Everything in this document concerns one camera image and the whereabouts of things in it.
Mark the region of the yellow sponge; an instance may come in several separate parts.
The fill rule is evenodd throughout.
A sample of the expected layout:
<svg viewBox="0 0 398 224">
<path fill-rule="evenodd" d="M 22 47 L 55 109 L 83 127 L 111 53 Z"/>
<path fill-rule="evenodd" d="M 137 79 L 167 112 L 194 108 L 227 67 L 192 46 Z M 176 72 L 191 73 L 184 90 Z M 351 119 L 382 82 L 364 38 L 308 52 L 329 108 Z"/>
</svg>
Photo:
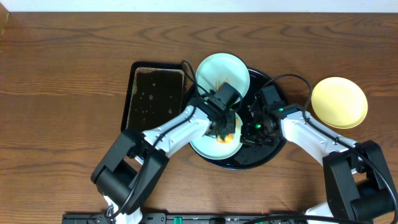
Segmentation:
<svg viewBox="0 0 398 224">
<path fill-rule="evenodd" d="M 223 144 L 228 144 L 228 143 L 232 142 L 233 139 L 234 139 L 234 134 L 232 134 L 232 133 L 227 134 L 227 135 L 219 134 L 219 135 L 216 136 L 216 140 L 219 143 L 223 143 Z"/>
</svg>

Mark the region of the light blue plate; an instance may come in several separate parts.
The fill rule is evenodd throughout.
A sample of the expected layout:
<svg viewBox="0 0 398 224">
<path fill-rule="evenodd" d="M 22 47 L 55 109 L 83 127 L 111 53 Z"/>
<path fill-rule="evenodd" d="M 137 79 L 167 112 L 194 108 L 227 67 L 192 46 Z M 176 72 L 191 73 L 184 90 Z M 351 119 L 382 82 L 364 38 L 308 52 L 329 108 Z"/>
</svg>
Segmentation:
<svg viewBox="0 0 398 224">
<path fill-rule="evenodd" d="M 235 113 L 235 118 L 235 133 L 227 143 L 219 142 L 216 138 L 210 136 L 203 136 L 201 139 L 190 141 L 191 147 L 207 159 L 222 160 L 233 156 L 243 145 L 240 142 L 243 122 L 237 113 Z"/>
<path fill-rule="evenodd" d="M 217 91 L 223 83 L 229 83 L 244 97 L 250 86 L 247 66 L 238 57 L 227 53 L 208 56 L 198 66 L 195 77 L 201 95 L 205 91 Z"/>
</svg>

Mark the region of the yellow plate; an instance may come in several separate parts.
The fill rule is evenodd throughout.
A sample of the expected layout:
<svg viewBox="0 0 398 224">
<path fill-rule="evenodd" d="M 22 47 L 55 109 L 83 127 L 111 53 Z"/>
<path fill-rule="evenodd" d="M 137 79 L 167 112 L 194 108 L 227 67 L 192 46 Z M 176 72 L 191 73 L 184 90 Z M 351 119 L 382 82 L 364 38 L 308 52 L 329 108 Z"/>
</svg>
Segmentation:
<svg viewBox="0 0 398 224">
<path fill-rule="evenodd" d="M 320 81 L 313 89 L 312 108 L 325 124 L 350 129 L 364 121 L 368 101 L 364 91 L 351 80 L 330 77 Z"/>
</svg>

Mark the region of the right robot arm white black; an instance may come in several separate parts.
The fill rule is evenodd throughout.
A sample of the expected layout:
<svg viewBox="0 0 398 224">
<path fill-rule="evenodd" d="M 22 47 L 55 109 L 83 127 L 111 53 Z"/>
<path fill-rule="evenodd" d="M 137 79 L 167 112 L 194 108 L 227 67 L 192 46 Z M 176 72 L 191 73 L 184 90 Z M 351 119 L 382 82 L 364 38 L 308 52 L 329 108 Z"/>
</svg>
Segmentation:
<svg viewBox="0 0 398 224">
<path fill-rule="evenodd" d="M 372 223 L 397 213 L 397 190 L 380 146 L 357 142 L 319 123 L 299 105 L 264 106 L 241 142 L 279 149 L 292 142 L 323 167 L 326 202 L 295 217 L 299 223 Z"/>
</svg>

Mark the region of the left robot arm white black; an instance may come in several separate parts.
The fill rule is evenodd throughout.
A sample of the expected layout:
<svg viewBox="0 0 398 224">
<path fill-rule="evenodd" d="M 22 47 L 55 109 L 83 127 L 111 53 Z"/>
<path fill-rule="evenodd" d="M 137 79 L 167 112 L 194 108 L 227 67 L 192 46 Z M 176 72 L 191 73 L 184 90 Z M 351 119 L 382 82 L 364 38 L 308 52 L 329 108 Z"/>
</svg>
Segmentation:
<svg viewBox="0 0 398 224">
<path fill-rule="evenodd" d="M 91 181 L 106 199 L 105 219 L 139 223 L 170 157 L 192 140 L 235 132 L 231 102 L 195 99 L 177 117 L 150 130 L 124 130 L 94 169 Z"/>
</svg>

